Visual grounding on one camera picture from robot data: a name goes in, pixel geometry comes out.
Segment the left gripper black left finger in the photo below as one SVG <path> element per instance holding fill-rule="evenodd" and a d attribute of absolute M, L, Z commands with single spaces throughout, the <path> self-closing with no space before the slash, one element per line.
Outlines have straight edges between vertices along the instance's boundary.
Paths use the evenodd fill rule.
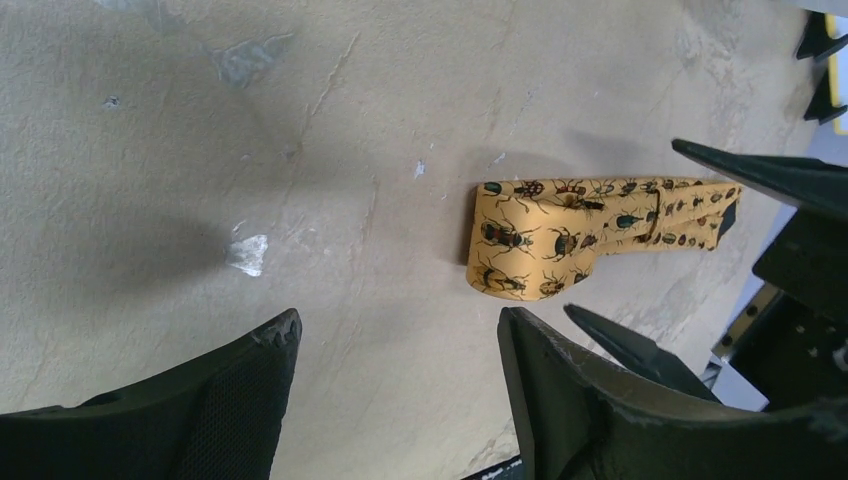
<path fill-rule="evenodd" d="M 267 479 L 302 323 L 287 309 L 238 339 L 75 407 L 1 417 L 4 479 Z"/>

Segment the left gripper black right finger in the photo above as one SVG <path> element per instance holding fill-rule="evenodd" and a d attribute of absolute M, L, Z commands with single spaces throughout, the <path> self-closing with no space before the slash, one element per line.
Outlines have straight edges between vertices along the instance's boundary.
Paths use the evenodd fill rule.
<path fill-rule="evenodd" d="M 523 307 L 498 343 L 529 479 L 843 479 L 847 402 L 750 412 L 643 378 Z"/>

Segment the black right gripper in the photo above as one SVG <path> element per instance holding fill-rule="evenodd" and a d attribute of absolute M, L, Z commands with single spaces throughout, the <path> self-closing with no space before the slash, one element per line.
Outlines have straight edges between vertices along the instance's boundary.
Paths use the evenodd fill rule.
<path fill-rule="evenodd" d="M 782 410 L 847 394 L 847 169 L 815 158 L 730 153 L 675 138 L 678 154 L 796 212 L 753 274 L 780 295 L 732 365 Z M 565 314 L 631 372 L 703 400 L 718 398 L 673 353 L 575 304 Z"/>

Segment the yellow insect-print tie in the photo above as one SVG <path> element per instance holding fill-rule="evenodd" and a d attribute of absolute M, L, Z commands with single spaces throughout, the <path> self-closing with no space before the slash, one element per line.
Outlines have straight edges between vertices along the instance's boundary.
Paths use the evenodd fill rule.
<path fill-rule="evenodd" d="M 714 250 L 743 188 L 687 177 L 488 181 L 475 191 L 466 280 L 538 301 L 587 279 L 602 256 Z"/>

